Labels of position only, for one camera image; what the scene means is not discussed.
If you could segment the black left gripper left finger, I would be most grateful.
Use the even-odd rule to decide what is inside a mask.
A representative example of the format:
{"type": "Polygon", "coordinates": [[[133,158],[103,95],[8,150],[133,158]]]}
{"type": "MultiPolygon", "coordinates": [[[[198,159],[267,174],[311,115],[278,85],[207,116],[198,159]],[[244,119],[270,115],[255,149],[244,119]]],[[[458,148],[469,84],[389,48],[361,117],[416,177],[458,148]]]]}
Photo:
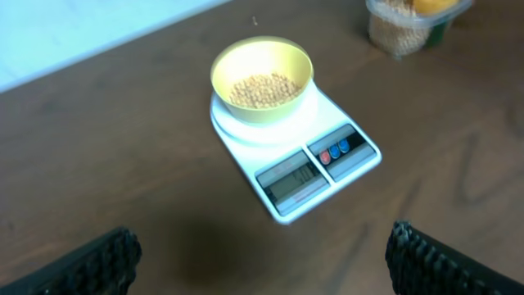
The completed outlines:
{"type": "Polygon", "coordinates": [[[126,295],[141,257],[138,237],[118,227],[2,287],[1,295],[126,295]]]}

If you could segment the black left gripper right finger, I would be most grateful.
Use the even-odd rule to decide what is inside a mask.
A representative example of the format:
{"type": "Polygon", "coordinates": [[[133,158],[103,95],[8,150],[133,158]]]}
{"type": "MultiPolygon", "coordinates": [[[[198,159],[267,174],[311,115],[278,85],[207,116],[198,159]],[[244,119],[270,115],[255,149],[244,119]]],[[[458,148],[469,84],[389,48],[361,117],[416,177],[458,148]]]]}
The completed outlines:
{"type": "Polygon", "coordinates": [[[523,284],[397,220],[386,245],[392,288],[402,295],[523,295],[523,284]]]}

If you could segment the yellow plastic measuring scoop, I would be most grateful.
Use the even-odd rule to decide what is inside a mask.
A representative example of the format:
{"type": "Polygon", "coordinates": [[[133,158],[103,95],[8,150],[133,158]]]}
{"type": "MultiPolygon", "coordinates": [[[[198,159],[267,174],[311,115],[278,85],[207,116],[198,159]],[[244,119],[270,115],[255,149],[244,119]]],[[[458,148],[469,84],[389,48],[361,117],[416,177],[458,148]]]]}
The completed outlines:
{"type": "Polygon", "coordinates": [[[446,11],[458,3],[459,0],[413,0],[413,8],[418,14],[429,16],[446,11]]]}

